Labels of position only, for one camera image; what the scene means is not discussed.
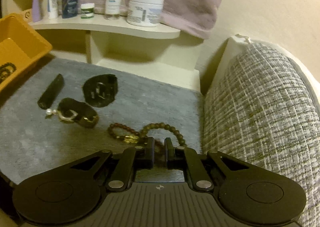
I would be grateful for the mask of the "grey fluffy towel mat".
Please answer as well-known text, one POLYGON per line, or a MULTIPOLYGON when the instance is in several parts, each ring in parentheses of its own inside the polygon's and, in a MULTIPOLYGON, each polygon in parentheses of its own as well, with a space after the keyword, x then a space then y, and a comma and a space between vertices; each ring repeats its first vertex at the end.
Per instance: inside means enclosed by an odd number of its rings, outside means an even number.
POLYGON ((149 123, 175 127, 188 147, 201 151, 203 96, 200 92, 175 87, 140 76, 91 64, 53 59, 40 62, 29 74, 1 92, 1 172, 20 183, 36 174, 75 161, 102 149, 120 153, 128 144, 110 137, 112 123, 140 130, 149 123), (97 108, 94 128, 46 117, 38 100, 57 75, 64 87, 53 108, 66 98, 84 100, 82 86, 91 77, 114 74, 118 80, 115 100, 97 108))

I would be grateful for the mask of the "orange plastic tray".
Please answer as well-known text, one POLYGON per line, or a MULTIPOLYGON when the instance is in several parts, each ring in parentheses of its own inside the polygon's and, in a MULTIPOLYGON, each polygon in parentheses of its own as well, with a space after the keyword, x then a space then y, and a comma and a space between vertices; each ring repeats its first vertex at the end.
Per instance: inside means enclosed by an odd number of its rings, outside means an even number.
POLYGON ((1 67, 9 63, 16 70, 1 82, 1 91, 32 70, 52 49, 52 45, 20 14, 12 13, 2 18, 1 67))

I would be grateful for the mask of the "pearl earring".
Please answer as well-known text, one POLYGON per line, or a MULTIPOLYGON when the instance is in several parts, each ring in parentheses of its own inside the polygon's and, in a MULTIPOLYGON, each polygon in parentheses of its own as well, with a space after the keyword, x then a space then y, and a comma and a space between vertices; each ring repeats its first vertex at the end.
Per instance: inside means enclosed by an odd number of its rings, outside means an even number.
POLYGON ((47 109, 46 110, 46 117, 52 117, 53 115, 57 114, 57 110, 56 109, 47 109))

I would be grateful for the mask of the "small green white jar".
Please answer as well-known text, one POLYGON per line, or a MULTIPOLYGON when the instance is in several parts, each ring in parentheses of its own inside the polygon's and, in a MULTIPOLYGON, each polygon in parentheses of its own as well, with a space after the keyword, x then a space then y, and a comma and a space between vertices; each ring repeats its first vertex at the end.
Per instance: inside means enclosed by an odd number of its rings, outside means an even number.
POLYGON ((90 19, 94 17, 94 3, 83 3, 80 6, 81 9, 81 18, 82 19, 90 19))

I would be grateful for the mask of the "cream corner shelf unit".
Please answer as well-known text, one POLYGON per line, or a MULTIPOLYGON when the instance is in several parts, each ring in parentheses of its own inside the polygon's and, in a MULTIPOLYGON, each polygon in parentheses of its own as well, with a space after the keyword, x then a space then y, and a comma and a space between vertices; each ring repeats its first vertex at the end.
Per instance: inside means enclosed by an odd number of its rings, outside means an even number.
MULTIPOLYGON (((191 90, 200 90, 200 73, 195 66, 202 40, 163 24, 156 27, 130 25, 125 18, 106 20, 49 19, 47 0, 40 0, 42 20, 33 28, 53 45, 58 58, 79 61, 191 90)), ((2 13, 19 13, 32 0, 2 0, 2 13)))

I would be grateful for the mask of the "small cardboard box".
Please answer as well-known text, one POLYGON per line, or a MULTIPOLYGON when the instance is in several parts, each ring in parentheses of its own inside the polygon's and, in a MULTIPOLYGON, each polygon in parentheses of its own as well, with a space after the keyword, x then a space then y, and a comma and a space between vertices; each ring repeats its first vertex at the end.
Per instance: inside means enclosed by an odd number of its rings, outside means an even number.
POLYGON ((33 22, 32 9, 27 9, 27 10, 21 11, 19 14, 25 22, 27 22, 27 23, 33 22))

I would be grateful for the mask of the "black wrist watch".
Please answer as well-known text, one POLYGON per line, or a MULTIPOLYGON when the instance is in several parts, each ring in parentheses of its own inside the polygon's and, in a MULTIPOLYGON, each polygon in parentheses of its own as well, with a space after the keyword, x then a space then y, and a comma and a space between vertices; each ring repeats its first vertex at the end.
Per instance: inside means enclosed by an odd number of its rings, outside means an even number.
POLYGON ((113 74, 91 77, 82 86, 85 102, 93 107, 102 108, 111 104, 118 93, 118 80, 113 74))

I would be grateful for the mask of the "black cylindrical tube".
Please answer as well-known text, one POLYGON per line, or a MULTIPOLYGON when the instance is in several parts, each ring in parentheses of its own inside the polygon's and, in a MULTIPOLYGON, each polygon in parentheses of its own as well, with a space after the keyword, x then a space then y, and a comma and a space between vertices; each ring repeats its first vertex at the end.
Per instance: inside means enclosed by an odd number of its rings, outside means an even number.
POLYGON ((58 74, 39 98, 37 102, 38 106, 44 110, 49 109, 64 87, 64 84, 63 76, 58 74))

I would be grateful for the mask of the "lilac cosmetic tube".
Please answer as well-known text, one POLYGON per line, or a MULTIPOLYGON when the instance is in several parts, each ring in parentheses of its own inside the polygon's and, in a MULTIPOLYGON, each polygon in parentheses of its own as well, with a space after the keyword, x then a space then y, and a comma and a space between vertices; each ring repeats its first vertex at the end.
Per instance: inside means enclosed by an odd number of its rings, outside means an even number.
POLYGON ((39 0, 33 0, 32 2, 32 18, 33 18, 33 22, 38 22, 42 20, 41 7, 40 7, 39 0))

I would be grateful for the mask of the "white cream jar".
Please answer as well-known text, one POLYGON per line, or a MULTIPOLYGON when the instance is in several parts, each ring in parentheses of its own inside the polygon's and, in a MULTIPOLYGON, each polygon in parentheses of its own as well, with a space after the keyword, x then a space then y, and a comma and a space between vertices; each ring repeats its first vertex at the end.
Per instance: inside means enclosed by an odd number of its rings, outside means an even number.
POLYGON ((129 0, 127 22, 141 27, 156 27, 160 23, 164 0, 129 0))

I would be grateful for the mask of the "grey tweed pillow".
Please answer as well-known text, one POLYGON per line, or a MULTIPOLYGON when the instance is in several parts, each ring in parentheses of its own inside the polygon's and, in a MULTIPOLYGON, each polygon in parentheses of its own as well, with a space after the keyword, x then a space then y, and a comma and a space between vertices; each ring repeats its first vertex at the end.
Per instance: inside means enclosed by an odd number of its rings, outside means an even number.
POLYGON ((319 226, 319 100, 295 61, 253 43, 204 99, 202 150, 286 176, 306 192, 302 226, 319 226))

